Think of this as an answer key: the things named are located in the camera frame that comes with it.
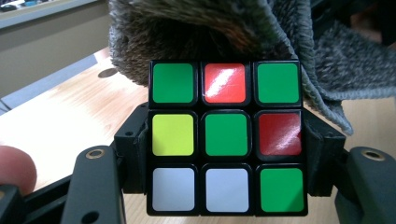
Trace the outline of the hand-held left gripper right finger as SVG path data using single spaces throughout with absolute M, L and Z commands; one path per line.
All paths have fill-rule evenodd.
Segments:
M 314 197 L 330 197 L 334 162 L 344 149 L 346 137 L 307 109 L 303 110 L 303 133 L 307 192 Z

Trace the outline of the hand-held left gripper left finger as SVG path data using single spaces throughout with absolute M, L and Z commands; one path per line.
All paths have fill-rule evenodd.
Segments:
M 148 115 L 147 103 L 137 106 L 114 135 L 120 186 L 125 194 L 147 191 Z

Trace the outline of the multicoloured puzzle cube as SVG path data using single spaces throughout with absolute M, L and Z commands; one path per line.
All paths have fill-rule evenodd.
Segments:
M 296 60 L 149 65 L 152 216 L 304 216 Z

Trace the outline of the gray fluffy cloth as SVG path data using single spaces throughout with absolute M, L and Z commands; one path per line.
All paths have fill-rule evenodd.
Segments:
M 344 100 L 396 97 L 396 50 L 336 22 L 314 38 L 311 0 L 108 0 L 116 68 L 149 83 L 152 60 L 286 60 L 303 96 L 351 134 Z

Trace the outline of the dark round table grommet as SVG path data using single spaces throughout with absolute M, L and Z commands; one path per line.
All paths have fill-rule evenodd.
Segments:
M 107 69 L 101 71 L 101 72 L 98 74 L 98 77 L 99 77 L 99 78 L 112 77 L 112 76 L 116 75 L 117 73 L 118 73 L 118 70 L 117 70 L 116 68 L 114 68 L 114 67 L 112 67 L 112 68 L 107 68 Z

